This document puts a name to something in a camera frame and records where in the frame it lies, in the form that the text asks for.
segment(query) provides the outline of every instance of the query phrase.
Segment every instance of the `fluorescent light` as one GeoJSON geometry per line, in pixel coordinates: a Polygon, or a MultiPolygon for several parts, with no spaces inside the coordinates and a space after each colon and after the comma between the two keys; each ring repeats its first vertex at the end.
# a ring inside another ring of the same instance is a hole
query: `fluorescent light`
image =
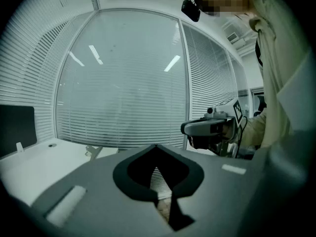
{"type": "Polygon", "coordinates": [[[74,61],[78,62],[80,66],[84,67],[84,64],[70,51],[69,55],[73,58],[74,61]]]}
{"type": "Polygon", "coordinates": [[[174,58],[172,59],[172,61],[169,63],[169,65],[164,69],[165,72],[168,72],[172,66],[180,59],[179,55],[174,56],[174,58]]]}
{"type": "Polygon", "coordinates": [[[91,49],[91,52],[93,53],[94,57],[96,58],[96,60],[98,61],[98,63],[100,65],[103,64],[103,62],[99,59],[100,58],[100,55],[98,54],[97,50],[95,50],[94,46],[93,45],[89,45],[90,49],[91,49]]]}

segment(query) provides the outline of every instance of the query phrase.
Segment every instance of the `ceiling vent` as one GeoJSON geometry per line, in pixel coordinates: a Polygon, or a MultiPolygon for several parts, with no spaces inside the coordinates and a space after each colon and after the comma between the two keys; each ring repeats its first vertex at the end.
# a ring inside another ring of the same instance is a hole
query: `ceiling vent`
{"type": "Polygon", "coordinates": [[[227,39],[230,41],[231,44],[235,43],[237,40],[239,40],[239,37],[236,33],[230,34],[227,39]]]}

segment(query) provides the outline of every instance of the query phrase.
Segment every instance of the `beige shirt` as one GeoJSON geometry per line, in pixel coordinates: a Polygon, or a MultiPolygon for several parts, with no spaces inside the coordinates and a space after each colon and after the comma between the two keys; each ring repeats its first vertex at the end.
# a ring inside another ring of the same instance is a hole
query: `beige shirt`
{"type": "Polygon", "coordinates": [[[267,108],[248,120],[241,145],[267,147],[291,132],[277,94],[299,68],[309,44],[299,22],[283,0],[253,0],[260,16],[249,21],[258,32],[267,108]]]}

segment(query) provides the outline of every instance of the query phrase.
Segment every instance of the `black cable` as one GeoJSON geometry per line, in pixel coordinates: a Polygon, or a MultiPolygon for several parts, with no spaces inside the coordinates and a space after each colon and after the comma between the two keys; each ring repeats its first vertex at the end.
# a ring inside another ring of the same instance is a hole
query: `black cable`
{"type": "Polygon", "coordinates": [[[248,123],[248,118],[247,118],[247,117],[245,117],[245,118],[246,118],[246,124],[245,124],[245,126],[243,127],[243,129],[241,130],[241,135],[240,135],[240,139],[239,139],[239,141],[238,141],[238,149],[237,149],[237,153],[236,153],[235,158],[237,158],[237,156],[238,156],[239,147],[240,147],[241,140],[242,140],[242,134],[243,134],[243,131],[245,130],[246,125],[247,125],[247,123],[248,123]]]}

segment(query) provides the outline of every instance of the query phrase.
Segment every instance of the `black camera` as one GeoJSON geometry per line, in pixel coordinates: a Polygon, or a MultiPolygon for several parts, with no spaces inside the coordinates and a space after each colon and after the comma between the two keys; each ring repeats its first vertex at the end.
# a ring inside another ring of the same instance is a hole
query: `black camera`
{"type": "Polygon", "coordinates": [[[186,14],[192,21],[197,22],[201,14],[198,7],[190,0],[184,0],[182,3],[181,11],[186,14]]]}

